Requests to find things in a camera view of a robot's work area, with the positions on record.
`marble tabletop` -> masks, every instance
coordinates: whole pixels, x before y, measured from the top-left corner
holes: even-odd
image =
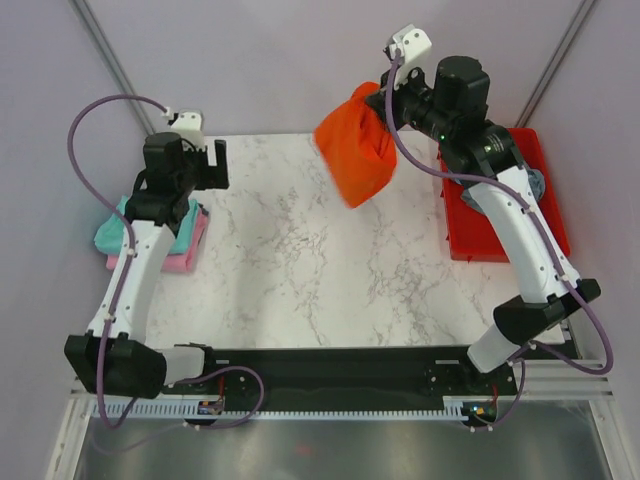
[[[425,136],[402,136],[435,163]],[[351,210],[311,135],[226,140],[231,187],[193,194],[210,224],[194,271],[161,274],[149,346],[469,344],[517,294],[509,265],[450,259],[440,180],[400,155],[391,183]],[[559,327],[540,338],[563,341]]]

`orange cloth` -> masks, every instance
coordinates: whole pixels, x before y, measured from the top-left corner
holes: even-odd
[[[396,168],[393,138],[364,103],[378,88],[372,82],[360,85],[314,132],[338,191],[351,208],[382,190]]]

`white wall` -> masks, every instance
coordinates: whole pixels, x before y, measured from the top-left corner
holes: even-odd
[[[490,116],[511,125],[579,0],[88,0],[137,91],[201,108],[210,134],[309,132],[408,23],[447,55],[480,59]]]
[[[107,214],[75,179],[65,141],[75,113],[115,91],[65,0],[2,2],[2,478],[43,477],[72,379],[64,342],[84,331],[108,281],[91,244]],[[142,141],[124,105],[80,127],[80,162],[110,199],[142,168]]]
[[[613,385],[640,451],[640,2],[600,2],[532,118],[616,354]],[[599,351],[594,331],[576,321]]]

